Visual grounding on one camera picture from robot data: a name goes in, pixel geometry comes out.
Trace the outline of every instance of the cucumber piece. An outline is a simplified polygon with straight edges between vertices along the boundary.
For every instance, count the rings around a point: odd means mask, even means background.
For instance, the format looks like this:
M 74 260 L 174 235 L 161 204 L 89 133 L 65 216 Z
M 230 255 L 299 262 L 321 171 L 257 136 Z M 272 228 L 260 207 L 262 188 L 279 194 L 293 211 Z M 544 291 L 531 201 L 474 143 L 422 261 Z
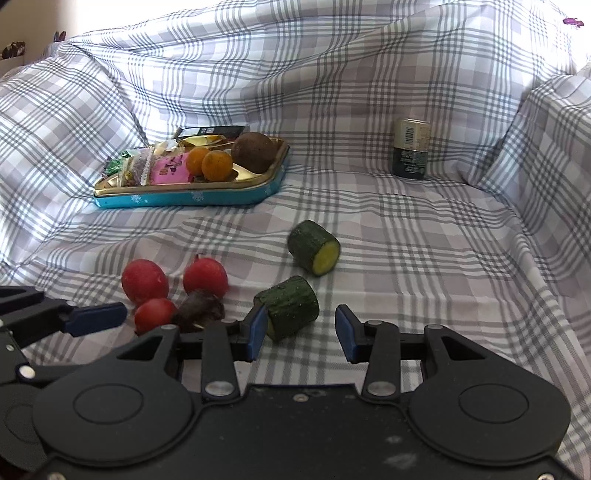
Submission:
M 291 231 L 287 249 L 299 266 L 317 277 L 331 271 L 340 255 L 339 241 L 312 220 L 303 221 Z
M 299 275 L 257 293 L 254 302 L 260 302 L 267 308 L 267 335 L 274 342 L 295 335 L 320 314 L 314 290 Z

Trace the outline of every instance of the snack package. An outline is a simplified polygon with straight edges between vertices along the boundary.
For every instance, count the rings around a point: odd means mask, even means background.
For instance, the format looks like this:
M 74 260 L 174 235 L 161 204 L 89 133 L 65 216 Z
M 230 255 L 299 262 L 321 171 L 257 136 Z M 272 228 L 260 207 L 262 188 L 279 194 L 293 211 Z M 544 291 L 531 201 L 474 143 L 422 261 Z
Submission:
M 184 147 L 176 140 L 164 140 L 154 144 L 154 155 L 157 157 L 176 157 L 184 153 Z
M 151 147 L 137 150 L 137 154 L 125 157 L 119 172 L 118 187 L 135 187 L 148 185 L 150 170 L 152 168 L 154 154 Z
M 193 176 L 187 170 L 188 154 L 176 157 L 161 157 L 154 162 L 150 173 L 150 184 L 189 183 Z
M 217 127 L 179 127 L 174 134 L 174 138 L 185 140 L 189 137 L 214 136 L 219 135 L 226 140 L 235 140 L 244 132 L 243 125 L 221 125 Z
M 107 158 L 105 162 L 105 166 L 103 168 L 103 178 L 106 179 L 111 175 L 115 175 L 121 171 L 123 166 L 123 161 L 126 158 L 132 158 L 133 156 L 137 155 L 139 150 L 136 148 L 130 148 L 127 150 L 123 150 L 114 158 Z

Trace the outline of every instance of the gray checkered cloth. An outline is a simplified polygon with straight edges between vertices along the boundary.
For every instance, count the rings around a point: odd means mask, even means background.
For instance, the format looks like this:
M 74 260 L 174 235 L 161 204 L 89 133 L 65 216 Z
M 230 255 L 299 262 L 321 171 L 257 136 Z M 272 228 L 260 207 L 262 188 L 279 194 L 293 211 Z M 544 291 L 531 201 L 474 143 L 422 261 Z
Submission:
M 224 264 L 228 316 L 242 318 L 302 273 L 285 242 L 312 219 L 342 244 L 335 271 L 309 278 L 320 317 L 237 364 L 243 385 L 359 384 L 339 303 L 403 332 L 442 323 L 564 391 L 559 455 L 590 478 L 591 55 L 569 16 L 574 0 L 226 0 L 61 43 L 0 83 L 0 282 L 129 305 L 121 271 L 148 258 L 178 304 L 198 253 Z M 399 117 L 433 127 L 428 180 L 389 174 Z M 224 124 L 292 145 L 279 193 L 252 207 L 94 206 L 107 156 Z M 133 335 L 130 318 L 28 354 L 89 362 Z M 403 363 L 410 390 L 419 369 Z M 189 365 L 185 383 L 198 377 Z

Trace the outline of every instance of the metal can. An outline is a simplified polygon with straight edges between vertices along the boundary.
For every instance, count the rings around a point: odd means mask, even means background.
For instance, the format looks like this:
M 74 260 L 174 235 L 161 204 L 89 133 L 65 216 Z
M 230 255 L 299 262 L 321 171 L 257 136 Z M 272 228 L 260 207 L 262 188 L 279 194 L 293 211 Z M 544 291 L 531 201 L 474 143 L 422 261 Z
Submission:
M 403 118 L 394 126 L 392 173 L 406 179 L 421 180 L 427 169 L 431 126 L 421 120 Z

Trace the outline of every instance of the dried fruit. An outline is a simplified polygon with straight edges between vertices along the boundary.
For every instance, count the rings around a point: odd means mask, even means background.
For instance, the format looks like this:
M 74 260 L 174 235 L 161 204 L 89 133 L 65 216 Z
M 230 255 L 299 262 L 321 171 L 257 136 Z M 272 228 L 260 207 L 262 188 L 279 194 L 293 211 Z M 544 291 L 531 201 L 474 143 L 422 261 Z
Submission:
M 181 333 L 203 330 L 209 322 L 222 320 L 225 311 L 222 302 L 207 290 L 194 290 L 173 315 L 172 323 Z

